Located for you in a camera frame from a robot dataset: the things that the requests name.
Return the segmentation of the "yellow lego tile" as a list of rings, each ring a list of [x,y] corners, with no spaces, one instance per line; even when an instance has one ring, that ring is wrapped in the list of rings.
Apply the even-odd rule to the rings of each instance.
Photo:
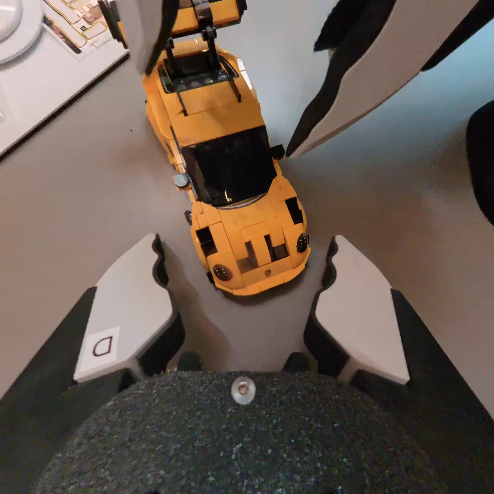
[[[265,126],[256,100],[242,100],[201,113],[170,116],[171,127],[181,147]]]

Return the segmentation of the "dark transparent lego windshield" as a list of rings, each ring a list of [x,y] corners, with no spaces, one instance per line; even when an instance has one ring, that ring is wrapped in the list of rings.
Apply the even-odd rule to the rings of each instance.
[[[199,201],[226,207],[269,191],[277,176],[265,126],[182,148]]]

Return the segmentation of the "yellow lego car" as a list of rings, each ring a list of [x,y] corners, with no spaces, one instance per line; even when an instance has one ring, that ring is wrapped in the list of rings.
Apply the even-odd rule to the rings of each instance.
[[[216,54],[218,65],[212,65],[207,44],[199,39],[164,50],[151,75],[143,77],[146,113],[176,171],[177,189],[187,192],[191,201],[185,216],[209,281],[232,295],[247,296],[294,279],[303,271],[311,248],[305,211],[281,172],[282,145],[269,141],[277,176],[266,194],[226,207],[197,198],[170,116],[242,100],[259,103],[241,59],[221,48]]]

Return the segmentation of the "black lego bracket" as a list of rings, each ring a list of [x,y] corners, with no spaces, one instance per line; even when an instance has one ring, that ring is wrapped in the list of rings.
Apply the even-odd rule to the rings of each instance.
[[[216,28],[214,27],[213,14],[209,1],[192,1],[192,6],[202,39],[207,43],[214,42]]]

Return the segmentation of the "lego sticker sheet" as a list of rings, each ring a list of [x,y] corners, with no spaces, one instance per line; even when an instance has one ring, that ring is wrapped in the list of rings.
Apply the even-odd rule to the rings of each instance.
[[[42,1],[43,26],[72,57],[81,61],[105,46],[127,53],[112,35],[98,1]]]

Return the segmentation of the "yellow black lego spoiler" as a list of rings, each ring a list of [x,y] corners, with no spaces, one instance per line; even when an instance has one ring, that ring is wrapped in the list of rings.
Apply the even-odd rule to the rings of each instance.
[[[208,1],[215,28],[223,28],[241,22],[246,1]],[[123,23],[116,1],[98,1],[98,5],[110,32],[119,42],[125,41]],[[200,33],[199,23],[194,9],[194,1],[179,1],[176,21],[171,31],[173,39]]]

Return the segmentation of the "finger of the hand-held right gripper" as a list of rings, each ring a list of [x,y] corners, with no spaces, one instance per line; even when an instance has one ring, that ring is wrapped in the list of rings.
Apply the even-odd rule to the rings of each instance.
[[[117,1],[126,43],[139,74],[148,76],[169,40],[178,1]]]
[[[411,81],[478,1],[384,1],[334,51],[324,83],[287,146],[299,157],[369,114]]]

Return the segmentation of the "white book stand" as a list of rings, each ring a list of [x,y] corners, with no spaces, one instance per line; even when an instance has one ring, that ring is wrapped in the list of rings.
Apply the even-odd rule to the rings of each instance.
[[[43,26],[42,1],[1,1],[1,156],[128,58],[105,46],[81,61]]]

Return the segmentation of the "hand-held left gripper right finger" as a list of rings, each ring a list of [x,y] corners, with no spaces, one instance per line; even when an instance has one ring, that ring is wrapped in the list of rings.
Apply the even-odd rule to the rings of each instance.
[[[331,239],[304,343],[319,374],[346,383],[359,371],[399,385],[410,380],[391,284],[341,235]]]

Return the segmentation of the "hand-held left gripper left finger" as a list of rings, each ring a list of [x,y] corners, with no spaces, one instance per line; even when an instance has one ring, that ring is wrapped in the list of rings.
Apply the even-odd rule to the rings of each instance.
[[[96,284],[73,379],[129,371],[136,380],[166,372],[185,330],[169,287],[158,234],[147,234]]]

